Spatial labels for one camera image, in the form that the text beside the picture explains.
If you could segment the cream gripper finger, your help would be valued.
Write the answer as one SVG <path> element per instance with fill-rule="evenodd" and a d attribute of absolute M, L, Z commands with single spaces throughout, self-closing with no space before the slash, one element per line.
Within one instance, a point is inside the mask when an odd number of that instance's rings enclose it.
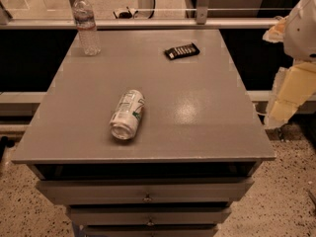
<path fill-rule="evenodd" d="M 315 62 L 294 64 L 288 69 L 281 67 L 266 107 L 265 128 L 279 128 L 288 123 L 299 107 L 315 93 Z"/>
<path fill-rule="evenodd" d="M 277 17 L 277 23 L 264 33 L 263 40 L 272 43 L 283 42 L 286 20 L 287 17 Z"/>

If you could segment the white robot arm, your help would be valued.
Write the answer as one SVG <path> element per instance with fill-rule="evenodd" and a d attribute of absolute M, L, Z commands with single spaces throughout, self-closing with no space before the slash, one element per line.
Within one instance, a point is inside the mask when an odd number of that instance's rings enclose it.
<path fill-rule="evenodd" d="M 274 129 L 316 93 L 316 0 L 300 0 L 263 40 L 282 41 L 284 53 L 293 58 L 291 67 L 278 70 L 266 107 L 264 126 Z"/>

